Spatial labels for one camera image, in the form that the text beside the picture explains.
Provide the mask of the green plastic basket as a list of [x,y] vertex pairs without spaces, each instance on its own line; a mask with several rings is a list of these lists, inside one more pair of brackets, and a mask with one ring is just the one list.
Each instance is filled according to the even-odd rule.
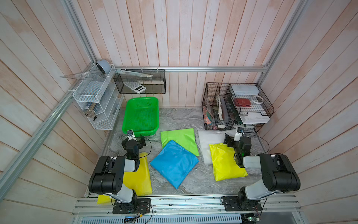
[[155,135],[159,129],[159,101],[155,97],[130,99],[125,108],[123,133],[132,130],[136,137]]

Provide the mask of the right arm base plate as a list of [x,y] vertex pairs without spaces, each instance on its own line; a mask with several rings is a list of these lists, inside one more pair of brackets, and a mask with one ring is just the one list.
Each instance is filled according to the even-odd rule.
[[225,211],[262,211],[260,201],[249,200],[244,197],[221,197]]

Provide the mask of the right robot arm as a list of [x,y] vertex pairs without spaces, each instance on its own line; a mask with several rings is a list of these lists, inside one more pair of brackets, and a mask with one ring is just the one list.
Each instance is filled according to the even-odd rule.
[[237,197],[222,198],[230,211],[251,210],[265,197],[300,189],[300,179],[288,156],[267,153],[251,156],[251,138],[243,133],[234,137],[225,134],[223,143],[234,149],[234,161],[239,168],[260,169],[262,174],[261,180],[242,187]]

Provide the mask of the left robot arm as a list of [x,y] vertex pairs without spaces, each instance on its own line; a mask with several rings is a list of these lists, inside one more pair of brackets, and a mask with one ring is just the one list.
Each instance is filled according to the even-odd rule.
[[145,138],[133,135],[122,142],[125,156],[101,156],[89,180],[89,192],[109,195],[117,202],[136,206],[137,194],[124,184],[126,172],[136,172],[140,166],[139,150],[146,146]]

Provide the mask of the blue raincoat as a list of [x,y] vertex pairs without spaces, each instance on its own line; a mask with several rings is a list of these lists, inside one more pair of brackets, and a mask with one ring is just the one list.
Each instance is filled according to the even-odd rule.
[[199,159],[193,153],[171,140],[150,162],[150,165],[178,189],[198,163]]

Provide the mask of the light green raincoat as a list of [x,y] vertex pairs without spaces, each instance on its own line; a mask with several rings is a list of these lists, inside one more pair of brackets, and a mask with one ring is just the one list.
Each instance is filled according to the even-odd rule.
[[195,156],[200,155],[193,128],[163,131],[160,132],[160,137],[162,147],[165,147],[168,142],[174,141]]

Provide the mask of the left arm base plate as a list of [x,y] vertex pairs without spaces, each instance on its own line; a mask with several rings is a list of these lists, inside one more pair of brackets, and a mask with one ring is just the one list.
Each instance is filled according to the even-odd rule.
[[113,214],[147,214],[151,212],[151,199],[139,198],[131,203],[122,203],[117,200],[111,200]]

